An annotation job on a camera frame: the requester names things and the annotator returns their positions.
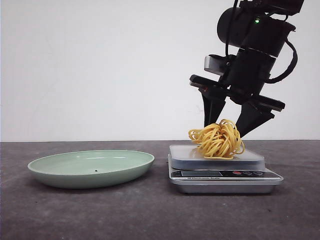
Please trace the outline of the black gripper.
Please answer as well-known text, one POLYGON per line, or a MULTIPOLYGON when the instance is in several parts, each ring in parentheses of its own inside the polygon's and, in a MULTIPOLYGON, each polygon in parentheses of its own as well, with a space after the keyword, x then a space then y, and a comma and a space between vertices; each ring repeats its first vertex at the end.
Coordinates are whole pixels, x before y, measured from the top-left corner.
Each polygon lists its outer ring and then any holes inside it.
POLYGON ((198 87, 201 92, 205 127, 217 121, 226 104, 227 96, 236 104, 243 104, 236 122, 240 137, 243 138, 275 117, 271 109, 280 112, 285 108, 285 104, 260 95, 270 77, 275 57, 252 49, 239 49, 235 56, 228 72, 220 75, 218 82, 194 74, 190 77, 190 85, 198 87), (247 101, 254 101, 263 106, 247 101))

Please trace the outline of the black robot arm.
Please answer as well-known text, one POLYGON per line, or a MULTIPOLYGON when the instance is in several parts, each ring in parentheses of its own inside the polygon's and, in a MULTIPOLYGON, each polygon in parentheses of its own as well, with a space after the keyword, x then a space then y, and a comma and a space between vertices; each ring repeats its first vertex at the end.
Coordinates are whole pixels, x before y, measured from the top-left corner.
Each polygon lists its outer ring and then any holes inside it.
POLYGON ((190 84, 202 94, 204 125, 217 121, 225 99, 241 105, 236 127, 241 136, 274 117, 285 104, 260 94, 264 84, 274 84, 286 78, 295 68, 298 55, 293 54, 287 69, 275 78, 271 69, 288 35, 296 28, 286 20, 274 19, 273 14, 292 16, 300 12, 301 0, 242 0, 235 1, 219 18, 217 35, 226 46, 238 47, 236 55, 205 57, 204 69, 219 76, 214 81, 198 75, 190 84))

